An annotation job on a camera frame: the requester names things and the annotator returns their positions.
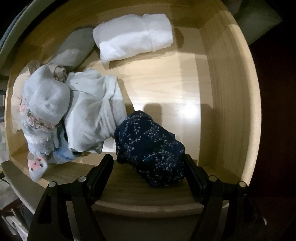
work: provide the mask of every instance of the white ruffled fabric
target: white ruffled fabric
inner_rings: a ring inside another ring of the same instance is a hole
[[[170,21],[165,14],[129,14],[99,24],[93,37],[103,64],[166,48],[173,43]]]
[[[127,117],[117,78],[88,68],[70,73],[70,107],[65,115],[69,150],[101,153],[106,139]]]

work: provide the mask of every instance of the wood grain surface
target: wood grain surface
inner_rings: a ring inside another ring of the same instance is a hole
[[[118,77],[128,114],[143,110],[176,134],[186,153],[222,181],[249,183],[260,139],[260,94],[247,43],[225,6],[210,1],[69,0],[44,19],[20,46],[9,79],[6,131],[13,163],[26,175],[27,146],[22,131],[12,133],[10,97],[14,81],[32,59],[48,62],[68,34],[79,26],[135,13],[165,13],[173,25],[171,47],[112,61],[95,49],[75,71],[93,69]],[[38,183],[72,182],[98,165],[105,153],[116,158],[114,141],[103,153],[50,166]],[[94,209],[136,217],[172,217],[200,213],[186,180],[151,188],[129,165],[116,164]]]

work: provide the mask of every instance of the dark blue fabric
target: dark blue fabric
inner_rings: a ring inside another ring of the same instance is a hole
[[[115,130],[117,162],[128,163],[151,186],[184,178],[184,145],[143,111],[130,114]]]

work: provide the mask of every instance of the white sock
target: white sock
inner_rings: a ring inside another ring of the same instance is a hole
[[[32,153],[29,152],[28,167],[31,179],[33,181],[37,181],[47,170],[47,160],[43,157],[34,156]]]

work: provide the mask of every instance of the beige cloth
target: beige cloth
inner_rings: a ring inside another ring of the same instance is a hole
[[[11,96],[11,115],[12,115],[12,131],[15,134],[18,130],[22,129],[20,123],[20,103],[22,98],[22,91],[24,84],[28,78],[40,67],[38,60],[32,60],[20,72],[13,85],[13,94]],[[56,80],[65,83],[67,79],[67,72],[64,66],[59,64],[48,63],[51,73],[53,73]]]

